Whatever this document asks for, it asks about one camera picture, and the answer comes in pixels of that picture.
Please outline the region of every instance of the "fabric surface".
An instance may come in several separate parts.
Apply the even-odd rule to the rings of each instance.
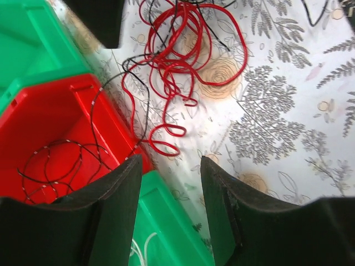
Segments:
[[[138,16],[141,0],[126,1],[122,46],[116,50],[103,49],[65,6],[50,2],[102,82],[122,71],[124,59],[144,52],[149,27]],[[315,21],[324,1],[306,2]],[[228,2],[217,0],[217,4]],[[155,0],[153,16],[166,7],[164,0]],[[247,69],[220,88],[196,83],[194,95],[199,105],[195,108],[185,107],[180,100],[171,104],[169,121],[186,127],[187,136],[174,138],[161,131],[155,138],[176,144],[180,156],[167,158],[146,147],[208,247],[200,180],[203,155],[283,201],[306,204],[321,196],[355,194],[355,38],[341,4],[330,1],[314,28],[308,25],[301,1],[237,0],[228,10],[247,43]],[[223,14],[209,9],[203,13],[231,51],[214,39],[212,64],[200,74],[206,80],[231,76],[243,60],[239,38]],[[147,6],[144,14],[148,15]],[[188,52],[194,38],[185,31],[177,46]],[[148,83],[149,70],[141,67],[136,72]],[[182,88],[190,82],[185,76],[178,81]],[[119,84],[119,79],[114,80],[107,92],[128,118],[130,100]],[[147,93],[132,78],[127,86],[136,100],[139,135]],[[164,107],[158,96],[151,95],[149,129],[161,123]]]

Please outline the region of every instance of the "black wire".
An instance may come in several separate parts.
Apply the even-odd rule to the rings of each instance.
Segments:
[[[72,144],[76,144],[80,147],[80,153],[79,153],[79,158],[75,161],[73,167],[65,174],[65,175],[62,175],[60,176],[59,178],[55,179],[55,180],[49,180],[48,178],[48,175],[47,175],[47,165],[48,165],[48,162],[50,160],[50,148],[53,147],[53,146],[57,146],[57,145],[62,145],[62,144],[68,144],[68,143],[72,143]],[[80,162],[80,165],[79,167],[77,168],[77,170],[75,171],[74,175],[71,177],[69,183],[64,183],[64,182],[61,182],[61,180],[63,180],[64,178],[66,178],[67,176],[70,175],[70,173],[75,169],[77,163],[80,161],[80,158],[82,158],[82,152],[83,152],[83,149],[86,150],[88,153],[90,153],[95,159],[99,160],[98,157],[95,156],[95,154],[93,152],[91,152],[88,148],[86,148],[86,146],[94,146],[95,144],[84,144],[84,145],[81,145],[80,143],[76,142],[76,141],[72,141],[72,140],[55,140],[53,142],[51,142],[48,146],[43,146],[41,147],[39,150],[37,150],[36,152],[34,152],[30,158],[27,160],[27,162],[25,163],[24,165],[24,169],[23,169],[23,172],[21,172],[19,170],[19,168],[17,168],[17,172],[20,176],[22,176],[22,187],[24,188],[24,193],[25,193],[25,200],[24,202],[26,202],[27,200],[31,201],[33,204],[36,204],[31,198],[30,196],[32,196],[33,194],[37,193],[38,191],[42,190],[43,188],[43,185],[46,185],[46,186],[50,186],[53,191],[55,192],[56,194],[56,197],[58,198],[59,197],[59,194],[58,194],[58,191],[55,189],[55,187],[53,185],[66,185],[67,186],[67,193],[70,190],[74,191],[72,189],[72,187],[70,186],[72,180],[74,179],[74,177],[76,176],[76,174],[78,173],[79,169],[80,169],[80,166],[82,164],[82,162]],[[104,147],[102,146],[98,146],[99,149],[103,149],[105,150]],[[45,176],[45,179],[46,181],[40,181],[40,180],[36,180],[35,178],[32,178],[30,176],[27,176],[25,174],[26,172],[26,169],[27,169],[27,166],[29,164],[29,162],[32,160],[32,158],[38,154],[39,152],[41,152],[42,150],[45,150],[45,149],[48,149],[48,154],[47,154],[47,159],[46,159],[46,162],[44,164],[44,176]],[[100,162],[100,165],[104,165],[108,170],[112,171],[110,167],[108,167],[103,161]],[[40,188],[36,189],[35,191],[31,192],[30,194],[27,193],[26,189],[25,189],[25,184],[24,184],[24,180],[30,180],[30,181],[33,181],[35,183],[38,183],[38,184],[43,184]]]
[[[79,172],[81,166],[83,165],[83,154],[82,154],[82,153],[79,154],[79,158],[78,158],[77,161],[74,163],[74,166],[77,165],[78,161],[79,161],[79,166],[78,166],[77,170],[75,171],[75,173],[74,173],[74,174],[72,175],[72,177],[70,178],[70,180],[69,180],[69,182],[68,182],[68,185],[71,185],[71,184],[72,184],[72,182],[73,182],[75,176],[77,175],[77,173]]]
[[[180,0],[180,1],[185,2],[185,3],[190,3],[190,4],[203,4],[203,3],[207,2],[207,0],[201,0],[201,1]]]
[[[323,6],[323,9],[322,9],[322,12],[321,14],[319,15],[318,19],[316,20],[316,22],[312,22],[312,19],[311,19],[311,15],[310,15],[310,11],[308,10],[308,7],[307,7],[307,4],[305,2],[305,0],[301,0],[304,8],[305,8],[305,11],[306,11],[306,14],[307,14],[307,19],[308,19],[308,22],[310,23],[311,27],[315,27],[319,21],[321,20],[321,18],[323,17],[325,11],[326,11],[326,8],[327,8],[327,5],[328,5],[328,2],[329,0],[326,0],[325,3],[324,3],[324,6]]]
[[[101,93],[101,91],[103,90],[103,88],[100,88],[99,91],[96,93],[93,101],[92,101],[92,104],[91,104],[91,109],[90,109],[90,127],[91,127],[91,131],[92,131],[92,134],[94,136],[94,141],[95,141],[95,144],[96,144],[96,147],[97,147],[97,154],[98,154],[98,157],[99,157],[99,168],[96,170],[95,174],[89,179],[90,181],[92,180],[92,178],[98,173],[100,172],[101,170],[101,166],[102,166],[102,160],[101,160],[101,154],[100,154],[100,148],[99,148],[99,141],[98,141],[98,138],[96,137],[96,134],[95,134],[95,129],[94,129],[94,107],[95,107],[95,103]]]
[[[237,2],[236,0],[230,2],[229,4],[225,5],[223,8],[227,8],[230,7],[231,5],[233,5],[235,2]]]
[[[154,3],[155,0],[152,0],[152,3],[150,5],[150,8],[149,8],[149,23],[150,23],[150,26],[153,28],[153,30],[155,31],[155,33],[158,35],[159,39],[162,41],[162,43],[160,44],[160,47],[159,47],[159,50],[156,52],[156,53],[152,53],[152,54],[142,54],[142,55],[138,55],[138,56],[135,56],[135,57],[131,57],[131,58],[128,58],[130,61],[132,61],[134,64],[137,64],[137,65],[148,65],[150,64],[159,54],[160,54],[160,49],[164,47],[166,47],[165,43],[166,41],[168,40],[168,37],[173,29],[173,26],[174,26],[174,22],[176,20],[176,16],[178,14],[178,0],[175,0],[175,13],[174,13],[174,17],[171,21],[171,25],[170,25],[170,28],[169,28],[169,31],[168,31],[168,34],[166,35],[165,39],[163,40],[162,37],[159,35],[158,33],[158,30],[155,28],[155,26],[153,25],[152,21],[151,21],[151,8],[153,6],[153,3]],[[142,56],[147,56],[147,55],[153,55],[152,58],[150,58],[149,61],[147,62],[144,62],[144,63],[139,63],[139,62],[136,62],[134,61],[133,59],[135,58],[138,58],[138,57],[142,57]]]
[[[213,36],[216,38],[216,40],[217,40],[224,48],[226,48],[228,52],[230,52],[231,50],[228,48],[228,46],[227,46],[226,44],[224,44],[224,43],[217,37],[216,33],[215,33],[215,32],[211,29],[211,27],[207,24],[207,22],[206,22],[206,20],[205,20],[205,18],[204,18],[204,15],[202,14],[202,11],[201,11],[200,6],[199,6],[198,3],[196,3],[196,6],[197,6],[197,8],[198,8],[198,10],[199,10],[199,12],[200,12],[200,14],[201,14],[201,16],[202,16],[202,19],[204,20],[204,22],[205,22],[205,24],[206,24],[206,26],[207,26],[208,29],[210,30],[210,32],[213,34]]]
[[[122,63],[123,72],[118,73],[117,75],[114,75],[112,78],[110,78],[108,81],[106,81],[105,84],[102,86],[102,88],[105,88],[115,78],[128,73],[128,74],[131,74],[133,77],[135,77],[147,90],[148,100],[147,100],[147,108],[146,108],[144,133],[142,134],[141,138],[138,140],[136,145],[133,147],[131,152],[127,155],[127,158],[129,158],[135,152],[135,150],[138,148],[138,146],[141,144],[141,142],[145,139],[146,133],[148,131],[148,118],[149,118],[149,109],[150,109],[150,90],[149,90],[148,86],[135,73],[133,73],[132,71],[129,70],[128,64],[129,64],[129,62],[133,62],[133,59],[138,58],[138,57],[143,57],[146,55],[149,55],[149,54],[140,54],[140,55],[136,55],[134,57],[130,57],[130,58],[127,58],[126,60],[124,60]],[[102,92],[102,90],[98,91],[97,96],[95,97],[96,99],[101,92]]]

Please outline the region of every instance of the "plastic storage bin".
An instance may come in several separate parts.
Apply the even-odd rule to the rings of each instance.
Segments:
[[[0,115],[21,88],[91,73],[45,0],[0,1]]]
[[[80,144],[94,143],[90,123],[90,109],[100,83],[94,75],[84,74],[50,83],[31,86],[21,92],[0,117],[0,196],[25,200],[22,190],[21,171],[28,159],[42,146],[56,140],[74,140]],[[93,111],[93,124],[99,145],[107,150],[101,152],[102,160],[114,169],[125,161],[136,140],[114,109],[105,92],[101,92]],[[95,146],[88,149],[97,154]],[[143,155],[143,171],[152,169],[151,163],[141,148],[135,154]],[[51,149],[47,163],[47,176],[54,180],[67,173],[79,155],[79,147],[74,144],[58,145]],[[48,154],[43,150],[28,164],[26,175],[36,180],[46,181],[44,165]],[[99,162],[88,152],[83,152],[83,163],[73,179],[74,190],[82,188],[99,167]],[[101,167],[92,181],[108,173]],[[62,182],[69,182],[67,176]],[[26,180],[27,191],[38,189],[39,184]],[[52,202],[55,193],[49,186],[44,192],[33,197],[35,202]],[[59,196],[66,194],[67,187],[58,185]]]
[[[157,235],[147,242],[149,266],[215,265],[187,214],[156,171],[143,176],[140,189],[133,239],[142,253],[152,233]],[[141,265],[139,257],[132,254],[129,266],[137,265]]]

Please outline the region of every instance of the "white tablecloth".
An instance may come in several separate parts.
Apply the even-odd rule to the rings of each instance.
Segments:
[[[102,82],[122,70],[124,59],[144,52],[149,27],[138,16],[141,0],[126,1],[122,47],[116,50],[103,49],[60,2],[50,2]],[[314,21],[324,2],[307,2]],[[217,0],[217,4],[227,2]],[[164,0],[155,0],[153,14],[165,8]],[[305,204],[324,195],[355,194],[355,38],[338,2],[329,3],[315,28],[308,25],[301,1],[237,0],[228,10],[247,41],[247,69],[235,82],[218,89],[195,84],[198,107],[187,108],[181,101],[171,105],[170,121],[186,127],[188,134],[173,138],[162,131],[156,137],[175,143],[180,156],[167,158],[147,147],[207,246],[202,155],[283,201]],[[231,52],[214,41],[213,64],[201,75],[209,80],[231,75],[243,59],[239,39],[223,14],[204,9],[204,15]],[[193,41],[194,36],[185,32],[177,45],[189,51]],[[137,73],[148,81],[149,70],[142,67]],[[108,93],[129,117],[130,100],[119,82],[112,82]],[[189,79],[182,76],[179,82],[188,86]],[[136,99],[139,133],[147,93],[131,78],[128,89]],[[164,106],[151,95],[150,129],[161,123]]]

